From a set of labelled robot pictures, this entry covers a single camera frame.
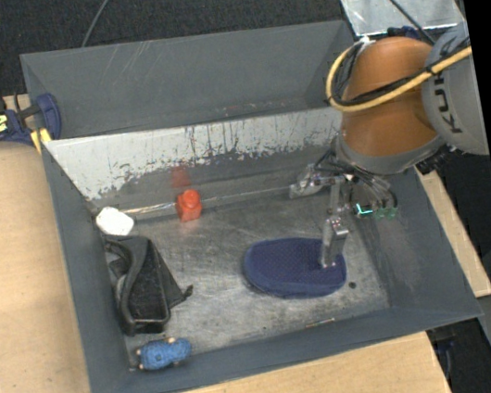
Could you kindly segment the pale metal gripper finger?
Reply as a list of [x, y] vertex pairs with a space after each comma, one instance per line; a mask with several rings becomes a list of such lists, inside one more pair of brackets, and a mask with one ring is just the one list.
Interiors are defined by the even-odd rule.
[[328, 224], [328, 235], [330, 236], [328, 246], [331, 262], [334, 266], [339, 264], [340, 258], [343, 256], [345, 242], [349, 235], [349, 227], [340, 217], [330, 218]]
[[335, 248], [337, 247], [337, 229], [334, 218], [328, 218], [322, 226], [322, 238], [321, 238], [321, 254], [319, 258], [319, 263], [323, 269], [329, 269], [335, 265], [336, 254]]

